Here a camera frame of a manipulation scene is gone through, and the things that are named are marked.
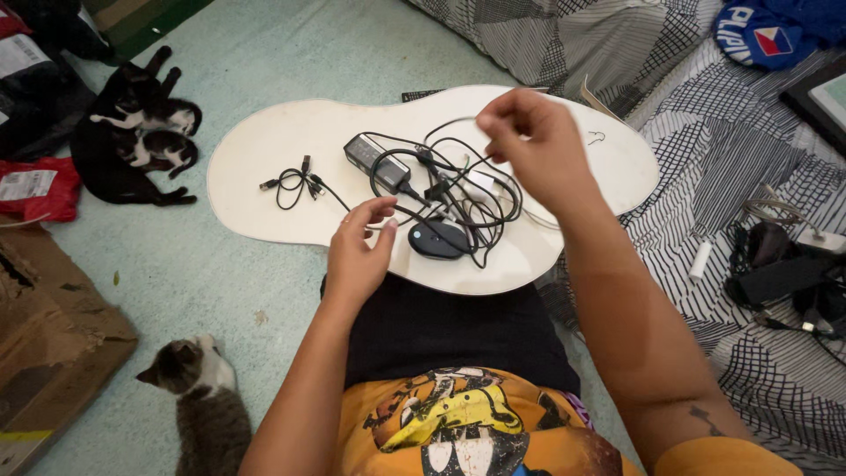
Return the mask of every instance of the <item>philippine flag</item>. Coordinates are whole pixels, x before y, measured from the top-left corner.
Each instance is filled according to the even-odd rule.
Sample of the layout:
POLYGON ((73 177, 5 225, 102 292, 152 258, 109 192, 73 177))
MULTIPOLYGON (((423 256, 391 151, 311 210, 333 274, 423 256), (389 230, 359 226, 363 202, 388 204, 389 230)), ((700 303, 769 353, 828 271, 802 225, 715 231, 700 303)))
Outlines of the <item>philippine flag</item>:
POLYGON ((758 41, 761 51, 767 56, 793 52, 793 47, 790 46, 790 40, 784 34, 784 30, 781 27, 773 26, 771 28, 755 29, 755 39, 758 41))

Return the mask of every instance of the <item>white plug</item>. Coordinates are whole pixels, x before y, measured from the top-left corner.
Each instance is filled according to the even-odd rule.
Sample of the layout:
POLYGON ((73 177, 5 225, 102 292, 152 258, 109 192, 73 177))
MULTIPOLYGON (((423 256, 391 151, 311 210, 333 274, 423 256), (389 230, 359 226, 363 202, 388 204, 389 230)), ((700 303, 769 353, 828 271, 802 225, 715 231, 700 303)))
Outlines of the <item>white plug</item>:
POLYGON ((705 266, 708 264, 708 257, 711 256, 712 248, 713 246, 710 241, 703 240, 699 245, 699 249, 696 250, 696 257, 693 258, 693 264, 690 265, 690 271, 688 272, 688 277, 694 283, 698 283, 702 280, 702 276, 705 274, 705 266))
POLYGON ((803 245, 820 248, 834 254, 844 254, 846 252, 846 236, 828 233, 827 231, 821 231, 817 235, 811 227, 802 231, 799 239, 796 241, 803 245))
POLYGON ((477 202, 489 202, 491 200, 491 196, 486 194, 482 189, 487 190, 491 192, 491 195, 496 196, 493 193, 493 177, 476 172, 475 170, 471 170, 464 177, 475 184, 464 184, 464 193, 468 198, 476 200, 477 202))

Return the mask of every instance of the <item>white lap desk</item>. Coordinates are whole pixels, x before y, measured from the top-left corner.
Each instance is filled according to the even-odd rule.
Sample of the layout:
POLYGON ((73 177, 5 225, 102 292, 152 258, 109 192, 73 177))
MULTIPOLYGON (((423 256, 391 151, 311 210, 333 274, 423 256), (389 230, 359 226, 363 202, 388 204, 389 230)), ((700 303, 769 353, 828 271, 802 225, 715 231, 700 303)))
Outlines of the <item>white lap desk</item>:
MULTIPOLYGON (((275 191, 260 191, 259 184, 277 178, 284 169, 299 169, 303 156, 311 155, 311 172, 354 207, 373 198, 367 176, 349 163, 343 153, 343 146, 356 134, 374 131, 423 141, 428 131, 451 119, 475 116, 509 89, 461 86, 385 107, 311 99, 261 110, 229 131, 211 157, 207 185, 212 209, 227 228, 250 238, 328 246, 347 213, 328 192, 313 201, 308 191, 303 191, 297 206, 283 211, 274 200, 275 191)), ((628 126, 594 109, 547 97, 567 105, 575 117, 591 171, 611 209, 620 214, 643 202, 658 183, 656 159, 644 139, 628 126)), ((457 137, 480 153, 489 142, 473 121, 449 125, 432 140, 443 136, 457 137)), ((386 149, 408 147, 382 138, 376 140, 386 149)), ((457 166, 464 165, 464 154, 469 152, 451 143, 437 150, 457 166)), ((412 186, 422 195, 428 186, 425 170, 411 156, 397 157, 411 167, 412 186)), ((486 170, 484 164, 477 168, 486 170)), ((510 172, 507 164, 501 168, 510 172)), ((283 191, 281 202, 287 205, 294 196, 294 192, 283 191)), ((528 194, 524 194, 524 199, 526 210, 554 223, 552 215, 528 194)), ((406 196, 399 196, 399 202, 414 210, 420 208, 406 196)), ((505 201, 503 209, 508 210, 505 201)), ((397 218, 403 219, 405 215, 397 213, 397 218)), ((412 251, 407 235, 414 223, 399 229, 389 270, 421 285, 451 293, 485 295, 515 289, 545 273, 563 249, 559 231, 545 228, 524 214, 505 225, 503 238, 488 255, 487 267, 479 269, 466 256, 456 261, 441 261, 412 251)), ((370 243, 375 239, 375 236, 371 238, 370 243)))

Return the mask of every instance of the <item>black shorts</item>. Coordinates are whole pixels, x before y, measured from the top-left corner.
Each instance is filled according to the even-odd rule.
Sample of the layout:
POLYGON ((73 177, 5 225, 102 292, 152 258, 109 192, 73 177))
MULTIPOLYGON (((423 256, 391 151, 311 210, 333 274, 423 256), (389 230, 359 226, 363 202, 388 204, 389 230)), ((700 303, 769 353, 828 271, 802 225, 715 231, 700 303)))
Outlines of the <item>black shorts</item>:
MULTIPOLYGON (((321 286, 321 296, 326 279, 321 286)), ((434 368, 487 367, 580 394, 534 285, 492 296, 434 291, 388 273, 349 337, 344 389, 434 368)))

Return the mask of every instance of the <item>cat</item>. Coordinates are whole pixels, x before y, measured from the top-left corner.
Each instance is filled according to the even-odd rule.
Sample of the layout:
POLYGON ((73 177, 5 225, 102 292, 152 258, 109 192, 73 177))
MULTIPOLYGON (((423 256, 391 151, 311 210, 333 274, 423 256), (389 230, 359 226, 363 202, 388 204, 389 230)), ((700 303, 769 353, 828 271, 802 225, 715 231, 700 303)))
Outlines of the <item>cat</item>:
POLYGON ((171 130, 114 131, 117 152, 133 167, 145 172, 173 169, 171 179, 197 163, 200 152, 191 139, 171 130))
POLYGON ((214 338, 174 340, 136 377, 179 398, 176 423, 182 454, 176 476, 235 476, 252 439, 250 417, 235 372, 214 338))
POLYGON ((115 110, 124 116, 123 119, 115 119, 101 114, 92 114, 89 119, 92 122, 107 121, 121 129, 164 129, 185 136, 196 134, 203 120, 200 107, 191 101, 175 97, 159 97, 157 100, 142 104, 140 101, 132 101, 132 99, 132 96, 122 98, 122 101, 115 104, 115 110))
POLYGON ((170 47, 161 47, 145 68, 130 62, 122 64, 76 125, 70 142, 74 166, 85 188, 104 202, 152 203, 164 207, 197 201, 196 196, 185 195, 188 192, 185 187, 161 193, 144 170, 132 167, 118 155, 114 132, 120 130, 89 120, 92 114, 111 113, 119 102, 131 107, 169 96, 181 72, 178 68, 171 69, 163 83, 156 75, 171 54, 170 47))

